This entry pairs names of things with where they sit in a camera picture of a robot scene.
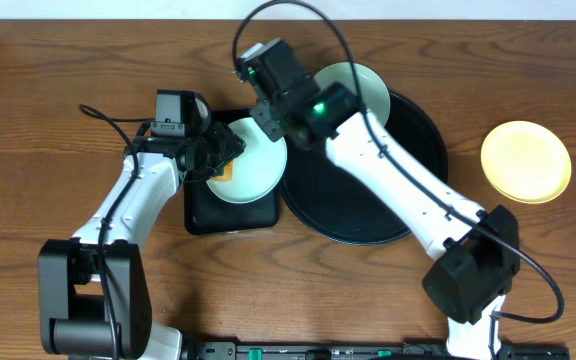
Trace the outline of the green and orange sponge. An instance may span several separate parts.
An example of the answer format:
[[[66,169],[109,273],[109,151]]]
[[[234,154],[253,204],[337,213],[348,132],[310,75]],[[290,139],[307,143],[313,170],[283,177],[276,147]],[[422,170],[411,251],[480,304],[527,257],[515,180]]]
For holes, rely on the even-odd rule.
[[[216,182],[229,182],[233,178],[233,162],[228,163],[222,170],[220,175],[217,175],[212,178],[213,181]]]

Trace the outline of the light blue plate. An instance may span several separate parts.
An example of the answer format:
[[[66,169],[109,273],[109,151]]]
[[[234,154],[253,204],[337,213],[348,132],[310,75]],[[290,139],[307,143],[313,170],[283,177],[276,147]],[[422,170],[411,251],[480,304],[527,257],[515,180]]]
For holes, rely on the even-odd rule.
[[[385,82],[367,66],[356,63],[354,68],[357,72],[366,108],[375,115],[382,126],[385,126],[391,109],[389,90]],[[321,88],[338,82],[348,88],[354,95],[357,94],[351,66],[348,62],[329,65],[317,72],[314,79]]]
[[[221,200],[233,204],[256,201],[271,192],[281,180],[287,164],[284,138],[271,141],[252,117],[229,124],[246,144],[244,152],[233,162],[229,182],[207,181],[208,188]]]

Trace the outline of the light blue plate top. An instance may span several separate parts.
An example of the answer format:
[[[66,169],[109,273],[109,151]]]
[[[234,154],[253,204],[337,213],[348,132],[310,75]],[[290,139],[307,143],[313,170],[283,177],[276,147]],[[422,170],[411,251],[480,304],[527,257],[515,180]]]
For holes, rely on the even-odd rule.
[[[357,72],[366,108],[375,115],[382,126],[385,126],[391,109],[389,90],[385,82],[367,66],[356,63],[354,68]],[[329,65],[317,72],[314,79],[321,88],[338,82],[348,88],[354,95],[357,94],[351,66],[348,62]]]

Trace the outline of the yellow plate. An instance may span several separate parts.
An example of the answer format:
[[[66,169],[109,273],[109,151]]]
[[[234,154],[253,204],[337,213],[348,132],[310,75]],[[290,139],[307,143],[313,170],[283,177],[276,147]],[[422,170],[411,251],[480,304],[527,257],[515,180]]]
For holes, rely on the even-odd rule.
[[[499,193],[526,204],[554,200],[567,188],[572,162],[564,143],[537,123],[510,121],[484,138],[483,173]]]

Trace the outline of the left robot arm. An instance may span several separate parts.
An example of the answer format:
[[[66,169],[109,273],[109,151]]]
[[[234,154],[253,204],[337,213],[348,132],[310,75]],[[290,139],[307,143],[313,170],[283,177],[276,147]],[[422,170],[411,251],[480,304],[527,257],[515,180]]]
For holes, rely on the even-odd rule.
[[[154,118],[125,137],[121,174],[95,214],[38,256],[40,338],[71,359],[179,359],[180,330],[153,321],[141,250],[186,181],[222,174],[244,141],[198,93],[158,91]]]

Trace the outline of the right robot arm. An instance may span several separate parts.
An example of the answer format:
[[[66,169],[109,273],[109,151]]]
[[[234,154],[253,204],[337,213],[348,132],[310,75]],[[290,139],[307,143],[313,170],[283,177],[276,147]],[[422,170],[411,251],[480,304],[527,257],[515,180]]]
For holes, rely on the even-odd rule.
[[[282,39],[256,44],[233,62],[257,94],[252,116],[270,139],[323,145],[327,159],[371,191],[433,259],[422,285],[448,318],[448,352],[495,358],[497,319],[519,269],[514,216],[503,207],[486,212],[446,185],[384,129],[359,85],[320,87]]]

